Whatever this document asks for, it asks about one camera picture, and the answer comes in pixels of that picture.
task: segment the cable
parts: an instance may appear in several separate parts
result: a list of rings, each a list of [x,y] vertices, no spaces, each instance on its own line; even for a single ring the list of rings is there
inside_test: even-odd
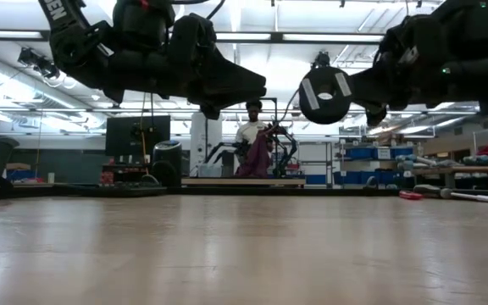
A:
[[[152,128],[155,126],[153,123],[153,93],[150,93],[150,119],[152,120]]]
[[[208,16],[207,16],[207,19],[210,20],[212,19],[212,17],[214,15],[216,15],[216,13],[218,13],[219,9],[224,6],[224,3],[225,3],[225,0],[221,0],[218,5],[213,9],[212,13],[210,13]]]
[[[146,162],[146,140],[144,139],[144,130],[142,129],[142,118],[144,117],[144,107],[146,106],[146,93],[144,92],[144,96],[142,99],[142,111],[141,111],[141,121],[140,121],[140,129],[141,129],[141,138],[142,138],[142,158],[144,162]],[[150,175],[150,170],[148,166],[146,167],[146,175]]]
[[[269,130],[266,130],[265,133],[269,133],[275,130],[278,127],[278,125],[280,125],[280,122],[282,122],[286,118],[287,113],[289,112],[289,106],[291,106],[291,103],[293,102],[293,99],[295,99],[295,97],[297,96],[297,93],[298,93],[298,89],[295,90],[295,93],[293,93],[293,96],[289,99],[289,102],[287,102],[286,110],[284,111],[284,116],[282,116],[280,120],[275,121],[274,124],[272,124],[272,127]]]

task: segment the ceiling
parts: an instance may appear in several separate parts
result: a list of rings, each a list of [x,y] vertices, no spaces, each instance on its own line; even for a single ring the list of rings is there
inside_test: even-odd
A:
[[[111,20],[112,7],[115,0],[85,0],[86,8],[83,13],[93,24],[100,20]],[[175,6],[175,12],[182,14],[200,14],[206,16],[219,3],[212,0],[197,5]],[[224,7],[212,18],[214,28],[218,32],[307,32],[307,33],[363,33],[383,34],[390,27],[399,24],[410,14],[428,14],[441,1],[423,1],[421,8],[416,8],[415,2],[398,1],[346,1],[341,8],[340,1],[292,1],[275,2],[271,7],[270,0],[227,0]],[[0,0],[0,31],[47,31],[47,20],[37,0]],[[112,101],[102,92],[92,90],[71,77],[61,76],[58,80],[43,80],[32,69],[24,69],[17,62],[22,47],[31,47],[40,55],[51,58],[51,50],[47,42],[21,41],[20,39],[0,40],[0,73],[12,77],[38,92],[49,92],[42,95],[43,101],[49,103],[44,108],[110,108]],[[327,51],[333,65],[344,69],[348,74],[357,73],[368,68],[376,51],[370,45],[345,44],[233,44],[218,43],[218,49],[230,61],[236,61],[243,67],[267,78],[267,97],[278,99],[278,108],[285,108],[293,92],[298,88],[302,77],[309,71],[310,63],[319,51]],[[122,108],[142,108],[144,93],[127,91]],[[188,105],[184,98],[172,97],[164,101],[154,96],[156,111],[161,108],[195,109]],[[16,107],[31,107],[24,103],[16,103]],[[474,103],[445,104],[441,111],[474,111]],[[265,103],[265,109],[274,109],[273,103]],[[361,109],[352,105],[352,110]],[[407,111],[424,110],[422,105],[408,107]],[[95,114],[91,119],[103,121],[108,116],[116,114]],[[191,113],[171,114],[173,119],[189,119]],[[245,114],[225,114],[227,120],[246,119]],[[270,119],[271,114],[265,114],[264,119]],[[436,115],[436,121],[444,116]],[[291,116],[296,121],[304,121],[302,116]],[[395,125],[398,122],[415,124],[426,118],[418,114],[392,114],[385,121]],[[357,125],[365,125],[366,121],[358,113],[348,115],[339,126],[355,129]]]

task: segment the ceiling light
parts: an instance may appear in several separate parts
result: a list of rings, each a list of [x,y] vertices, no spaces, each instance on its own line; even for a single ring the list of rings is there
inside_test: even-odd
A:
[[[270,39],[269,33],[216,33],[218,41],[246,41]]]
[[[434,107],[432,109],[432,111],[437,111],[437,110],[441,110],[443,108],[447,108],[447,107],[450,107],[451,105],[453,105],[454,103],[453,102],[449,102],[449,103],[441,103],[439,104],[438,106]]]
[[[0,111],[7,112],[30,112],[28,108],[0,108]]]
[[[436,125],[436,127],[444,127],[444,126],[448,126],[448,125],[451,125],[451,124],[453,124],[453,123],[455,123],[455,122],[458,122],[458,121],[459,121],[459,120],[461,120],[461,119],[463,119],[463,118],[449,119],[449,120],[447,120],[447,121],[445,121],[445,122],[441,122],[441,123],[439,123],[438,125]]]
[[[0,93],[13,99],[25,100],[31,100],[36,95],[36,91],[32,87],[14,80],[11,76],[7,76],[1,72]]]
[[[33,109],[31,111],[37,111],[37,112],[85,112],[86,110],[85,109],[75,109],[75,108],[72,108],[72,109],[55,108],[55,109]]]
[[[400,130],[399,133],[402,133],[402,134],[411,134],[411,133],[416,133],[416,132],[420,132],[420,131],[426,130],[429,127],[430,126],[413,126],[413,127],[408,127],[406,129]]]
[[[382,133],[382,132],[387,132],[387,131],[391,131],[391,130],[394,130],[396,128],[396,126],[391,126],[391,127],[376,127],[376,128],[373,128],[369,131],[369,135],[376,135],[376,134],[379,134],[379,133]]]
[[[0,30],[0,39],[43,39],[40,31]]]
[[[44,100],[40,99],[40,98],[34,98],[31,100],[10,100],[10,102],[13,102],[13,103],[44,103]]]
[[[284,34],[285,41],[295,42],[377,42],[383,39],[381,34]]]

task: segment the person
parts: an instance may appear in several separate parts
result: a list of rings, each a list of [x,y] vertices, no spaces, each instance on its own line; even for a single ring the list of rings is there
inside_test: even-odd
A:
[[[250,145],[255,142],[255,138],[260,130],[263,130],[267,125],[259,120],[259,114],[263,104],[259,100],[246,103],[247,117],[249,121],[240,126],[236,131],[236,142],[247,141]]]

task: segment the blue bin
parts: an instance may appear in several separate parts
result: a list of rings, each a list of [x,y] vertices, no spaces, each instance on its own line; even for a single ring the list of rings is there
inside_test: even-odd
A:
[[[391,148],[391,158],[396,158],[397,156],[407,156],[413,154],[413,148]]]
[[[367,172],[367,171],[362,171],[361,172],[361,183],[360,184],[365,184],[370,177],[375,177],[378,183],[380,183],[380,172]]]
[[[335,184],[361,184],[361,172],[346,172],[346,177],[341,176],[341,172],[337,171],[332,174]]]
[[[317,185],[327,183],[327,177],[325,175],[306,175],[306,184]]]
[[[350,148],[346,150],[346,158],[365,159],[372,158],[374,155],[373,148]]]
[[[395,183],[395,178],[401,175],[402,172],[391,171],[391,172],[380,172],[380,184],[393,184]]]

